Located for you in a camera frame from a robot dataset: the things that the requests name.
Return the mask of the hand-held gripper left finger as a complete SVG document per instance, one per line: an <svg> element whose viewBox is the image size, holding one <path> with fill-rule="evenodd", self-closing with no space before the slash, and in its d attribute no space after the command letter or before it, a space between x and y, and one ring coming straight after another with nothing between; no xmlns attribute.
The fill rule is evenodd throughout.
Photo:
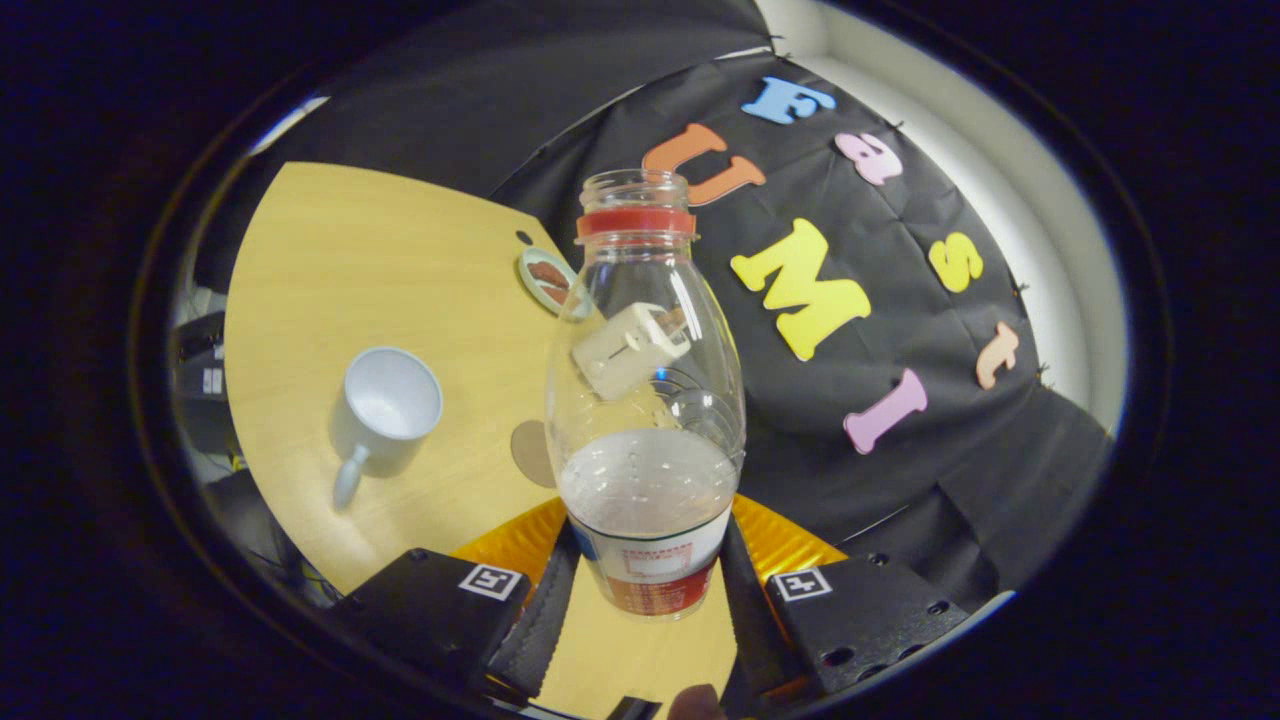
<svg viewBox="0 0 1280 720"><path fill-rule="evenodd" d="M579 546L550 500L452 555L412 548L346 596L346 623L440 682L538 697L567 616Z"/></svg>

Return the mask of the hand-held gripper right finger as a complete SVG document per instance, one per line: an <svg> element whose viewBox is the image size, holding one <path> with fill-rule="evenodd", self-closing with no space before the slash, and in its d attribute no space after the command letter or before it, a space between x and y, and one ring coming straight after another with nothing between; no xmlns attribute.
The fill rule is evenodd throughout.
<svg viewBox="0 0 1280 720"><path fill-rule="evenodd" d="M849 556L742 495L719 565L740 666L765 698L847 691L969 619L886 553Z"/></svg>

